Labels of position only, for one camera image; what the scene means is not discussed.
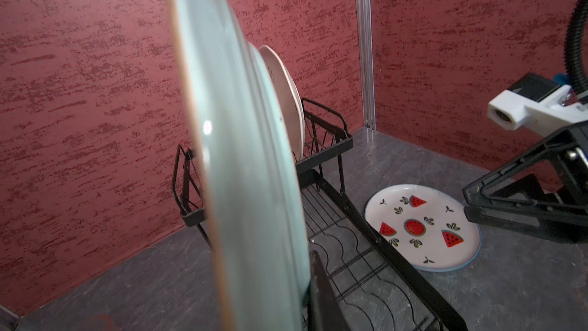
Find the white plate with watermelon design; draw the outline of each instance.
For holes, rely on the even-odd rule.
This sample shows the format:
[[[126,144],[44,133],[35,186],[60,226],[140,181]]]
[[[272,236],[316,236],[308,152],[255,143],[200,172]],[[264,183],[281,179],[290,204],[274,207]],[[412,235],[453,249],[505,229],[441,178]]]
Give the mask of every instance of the white plate with watermelon design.
[[[365,220],[419,270],[456,270],[480,251],[480,227],[467,221],[461,203],[437,189],[382,189],[367,203]]]

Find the screw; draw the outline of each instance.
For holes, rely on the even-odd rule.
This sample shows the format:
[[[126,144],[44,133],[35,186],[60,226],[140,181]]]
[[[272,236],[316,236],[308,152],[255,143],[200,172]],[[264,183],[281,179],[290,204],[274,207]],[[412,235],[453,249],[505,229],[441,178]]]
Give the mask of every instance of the screw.
[[[576,159],[578,158],[578,152],[576,152],[576,151],[572,151],[572,150],[570,150],[570,151],[567,151],[567,152],[566,152],[566,157],[567,157],[568,159],[572,160],[572,161],[573,161],[573,160],[576,160]]]

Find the textured red wall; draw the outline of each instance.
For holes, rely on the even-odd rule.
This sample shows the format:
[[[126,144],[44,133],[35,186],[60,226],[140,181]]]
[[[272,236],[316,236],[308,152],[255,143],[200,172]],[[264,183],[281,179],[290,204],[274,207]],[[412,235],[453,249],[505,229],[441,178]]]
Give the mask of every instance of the textured red wall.
[[[371,0],[378,129],[493,169],[539,140],[486,117],[528,71],[565,73],[577,0]]]
[[[229,2],[302,96],[361,125],[355,0]],[[25,314],[182,227],[189,142],[166,0],[0,8],[0,304]]]

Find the leaf design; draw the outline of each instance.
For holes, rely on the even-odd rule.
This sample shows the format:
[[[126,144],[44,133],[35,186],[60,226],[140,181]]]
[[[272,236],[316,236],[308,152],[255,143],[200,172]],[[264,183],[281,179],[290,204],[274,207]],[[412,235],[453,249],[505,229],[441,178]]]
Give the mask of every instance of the leaf design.
[[[450,225],[450,224],[446,224],[446,225],[447,225],[447,227],[448,227],[448,228],[450,228],[451,230],[455,230],[455,231],[459,230],[459,228],[458,228],[458,225],[457,225],[457,224],[455,224],[455,223],[451,223],[451,225]]]
[[[409,243],[415,246],[415,248],[423,245],[423,242],[418,239],[410,239]]]

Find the black hose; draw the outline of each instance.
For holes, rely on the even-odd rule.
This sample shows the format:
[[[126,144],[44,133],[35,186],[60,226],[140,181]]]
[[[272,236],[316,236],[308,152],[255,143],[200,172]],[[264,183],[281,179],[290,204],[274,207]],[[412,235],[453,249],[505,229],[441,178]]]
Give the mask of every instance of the black hose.
[[[588,17],[588,0],[578,0],[566,32],[566,71],[570,85],[582,104],[588,103],[588,79],[582,64],[582,35]]]

